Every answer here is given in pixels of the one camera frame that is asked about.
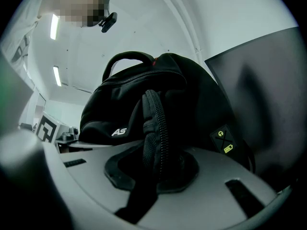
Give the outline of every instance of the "yellow logo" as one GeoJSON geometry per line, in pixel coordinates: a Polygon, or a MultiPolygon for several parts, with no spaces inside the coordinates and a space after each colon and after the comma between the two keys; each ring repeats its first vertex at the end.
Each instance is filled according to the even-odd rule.
{"type": "Polygon", "coordinates": [[[225,148],[224,148],[224,152],[227,153],[227,152],[229,152],[230,150],[232,150],[232,148],[234,148],[234,146],[230,144],[228,147],[225,147],[225,148]]]}

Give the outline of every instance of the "fluorescent light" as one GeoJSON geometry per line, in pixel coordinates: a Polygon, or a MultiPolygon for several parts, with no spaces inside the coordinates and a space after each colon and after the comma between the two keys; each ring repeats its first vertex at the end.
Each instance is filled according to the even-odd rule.
{"type": "Polygon", "coordinates": [[[53,40],[56,40],[57,38],[58,24],[59,24],[59,18],[55,14],[53,14],[51,21],[51,30],[50,30],[50,37],[53,40]]]}
{"type": "Polygon", "coordinates": [[[56,77],[57,85],[61,87],[62,84],[61,84],[61,80],[59,79],[59,68],[53,67],[53,72],[54,72],[54,76],[56,77]]]}

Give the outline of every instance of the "zipper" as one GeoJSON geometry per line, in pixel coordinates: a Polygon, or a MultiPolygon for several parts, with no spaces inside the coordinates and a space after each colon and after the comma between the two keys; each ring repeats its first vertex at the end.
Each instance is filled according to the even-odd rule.
{"type": "Polygon", "coordinates": [[[161,139],[161,159],[160,159],[160,170],[159,170],[159,181],[164,179],[165,171],[167,171],[167,165],[169,161],[169,142],[168,142],[168,131],[166,126],[166,119],[164,109],[158,94],[155,91],[148,90],[150,97],[153,101],[153,106],[157,115],[160,139],[161,139]]]}
{"type": "Polygon", "coordinates": [[[154,70],[154,71],[147,71],[147,72],[144,72],[142,74],[139,74],[139,75],[136,75],[132,78],[129,78],[127,80],[123,80],[123,81],[109,81],[107,82],[107,80],[105,80],[100,86],[104,86],[104,85],[120,85],[120,84],[124,84],[124,83],[127,83],[127,82],[130,82],[130,81],[133,81],[137,78],[140,78],[140,77],[143,77],[143,76],[146,76],[146,75],[149,75],[149,74],[155,74],[155,73],[159,73],[159,72],[169,72],[169,73],[175,73],[175,74],[178,74],[179,76],[183,77],[185,82],[186,82],[186,85],[187,85],[187,80],[186,78],[179,72],[176,72],[176,71],[173,71],[173,70],[154,70]]]}

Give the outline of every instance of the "black tag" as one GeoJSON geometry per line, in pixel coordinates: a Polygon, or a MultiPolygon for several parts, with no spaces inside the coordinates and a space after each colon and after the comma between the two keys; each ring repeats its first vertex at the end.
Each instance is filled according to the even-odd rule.
{"type": "Polygon", "coordinates": [[[231,152],[236,148],[236,141],[227,125],[210,134],[215,147],[223,154],[231,152]]]}

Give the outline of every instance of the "backpack strap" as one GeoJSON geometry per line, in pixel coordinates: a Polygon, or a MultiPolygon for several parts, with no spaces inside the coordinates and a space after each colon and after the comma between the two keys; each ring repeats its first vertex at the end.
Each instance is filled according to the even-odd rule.
{"type": "Polygon", "coordinates": [[[105,81],[107,78],[110,77],[111,71],[113,70],[116,63],[122,59],[135,59],[140,60],[146,65],[151,65],[154,62],[154,58],[151,55],[148,55],[143,52],[138,51],[128,51],[124,53],[120,53],[115,55],[107,64],[105,72],[102,77],[102,82],[105,81]]]}

